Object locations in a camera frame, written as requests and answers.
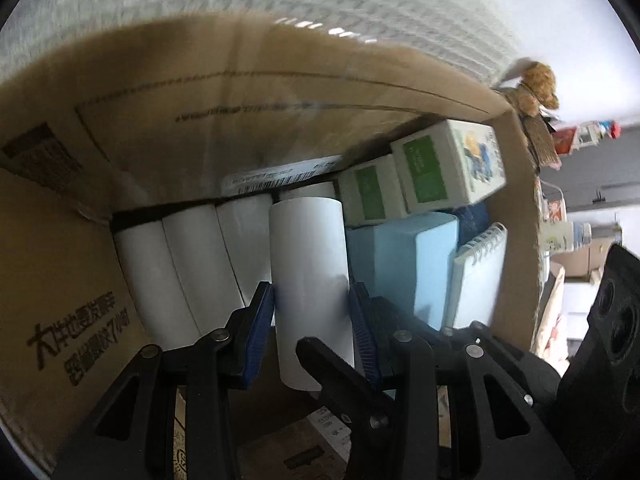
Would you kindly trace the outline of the white paper roll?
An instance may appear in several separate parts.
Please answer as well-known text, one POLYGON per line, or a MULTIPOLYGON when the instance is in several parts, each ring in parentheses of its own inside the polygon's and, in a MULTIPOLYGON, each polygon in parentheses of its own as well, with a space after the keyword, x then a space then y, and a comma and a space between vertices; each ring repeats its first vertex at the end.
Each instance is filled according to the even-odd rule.
POLYGON ((217 208, 224 244, 244 304, 260 282, 271 281, 269 211, 272 197, 258 194, 230 200, 217 208))
POLYGON ((202 335, 226 326, 245 307, 232 270, 216 208, 203 205, 163 220, 186 303, 202 335))
POLYGON ((163 223, 120 231, 115 244, 134 305, 152 341, 164 350, 194 344, 200 331, 180 285, 163 223))
POLYGON ((269 235, 280 377, 288 388, 318 392, 297 359, 299 339, 316 337, 347 364, 354 362, 342 204, 325 197, 276 203, 269 235))

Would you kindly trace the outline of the white spiral notebook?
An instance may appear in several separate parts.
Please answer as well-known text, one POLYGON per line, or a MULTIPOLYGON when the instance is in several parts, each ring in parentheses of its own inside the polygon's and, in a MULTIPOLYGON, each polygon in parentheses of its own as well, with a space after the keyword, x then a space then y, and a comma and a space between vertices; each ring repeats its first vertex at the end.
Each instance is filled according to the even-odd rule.
POLYGON ((482 234, 464 244, 454 257, 448 306, 447 328, 465 328, 473 322, 491 323, 500 289, 508 230, 493 223, 482 234))

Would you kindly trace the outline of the light blue foam block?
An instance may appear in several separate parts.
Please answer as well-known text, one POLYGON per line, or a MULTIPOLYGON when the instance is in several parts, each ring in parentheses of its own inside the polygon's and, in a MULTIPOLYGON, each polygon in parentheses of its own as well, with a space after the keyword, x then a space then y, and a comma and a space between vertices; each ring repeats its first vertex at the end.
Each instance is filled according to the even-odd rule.
POLYGON ((352 276, 434 330, 447 310, 458 219, 429 212, 346 231, 352 276))

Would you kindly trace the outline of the dark blue denim pouch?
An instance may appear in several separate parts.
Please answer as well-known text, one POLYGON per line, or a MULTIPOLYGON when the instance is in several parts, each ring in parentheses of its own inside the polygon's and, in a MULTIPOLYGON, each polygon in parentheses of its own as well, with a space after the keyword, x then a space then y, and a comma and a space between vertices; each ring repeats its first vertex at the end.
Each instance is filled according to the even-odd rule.
POLYGON ((465 206, 450 211, 458 219, 458 246, 468 244, 474 237, 490 227, 490 219, 485 203, 465 206))

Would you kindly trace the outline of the small green white box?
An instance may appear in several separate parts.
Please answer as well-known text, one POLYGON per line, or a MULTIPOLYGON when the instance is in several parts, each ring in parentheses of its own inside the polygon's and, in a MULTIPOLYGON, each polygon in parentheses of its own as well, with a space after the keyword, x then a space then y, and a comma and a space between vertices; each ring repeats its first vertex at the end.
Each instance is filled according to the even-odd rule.
POLYGON ((408 216, 392 155, 364 162, 337 177, 346 226, 373 226, 408 216))

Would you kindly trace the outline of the green white carton box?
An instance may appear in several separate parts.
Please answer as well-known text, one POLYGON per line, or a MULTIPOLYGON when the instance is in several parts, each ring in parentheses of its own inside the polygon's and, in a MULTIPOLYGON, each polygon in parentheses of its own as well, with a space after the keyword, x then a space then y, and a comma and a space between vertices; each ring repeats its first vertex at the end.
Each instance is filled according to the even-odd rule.
POLYGON ((488 125, 447 119, 390 147, 412 214, 473 206, 506 186, 498 139, 488 125))

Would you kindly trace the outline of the brown teddy bear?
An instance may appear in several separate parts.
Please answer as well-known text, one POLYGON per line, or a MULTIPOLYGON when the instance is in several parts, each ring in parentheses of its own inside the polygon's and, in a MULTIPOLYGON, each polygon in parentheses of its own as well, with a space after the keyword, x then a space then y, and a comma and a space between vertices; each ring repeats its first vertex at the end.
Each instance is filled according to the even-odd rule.
POLYGON ((540 111, 557 110, 556 79, 549 65, 533 62, 524 70, 515 88, 506 89, 504 96, 514 110, 524 117, 536 117, 540 111))

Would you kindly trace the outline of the brown cardboard box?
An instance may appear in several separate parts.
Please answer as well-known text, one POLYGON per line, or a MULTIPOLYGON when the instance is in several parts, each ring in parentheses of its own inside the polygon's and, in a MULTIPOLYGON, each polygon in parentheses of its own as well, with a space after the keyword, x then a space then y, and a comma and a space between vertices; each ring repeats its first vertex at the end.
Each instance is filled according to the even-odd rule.
POLYGON ((442 118, 486 122, 509 231, 492 330, 536 333, 538 206, 504 97, 416 49, 207 13, 100 32, 1 87, 1 432, 47 477, 148 337, 108 224, 117 211, 231 194, 253 170, 338 166, 442 118))

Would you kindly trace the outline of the pink cartoon patterned cloth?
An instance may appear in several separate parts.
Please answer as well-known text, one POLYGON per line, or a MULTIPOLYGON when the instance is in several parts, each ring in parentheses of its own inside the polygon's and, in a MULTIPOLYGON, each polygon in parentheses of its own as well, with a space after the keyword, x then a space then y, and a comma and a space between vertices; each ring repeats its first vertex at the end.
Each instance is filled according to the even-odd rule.
POLYGON ((364 42, 395 41, 495 84, 518 58, 500 0, 17 0, 1 29, 9 78, 63 44, 119 26, 198 12, 270 14, 279 23, 364 42))

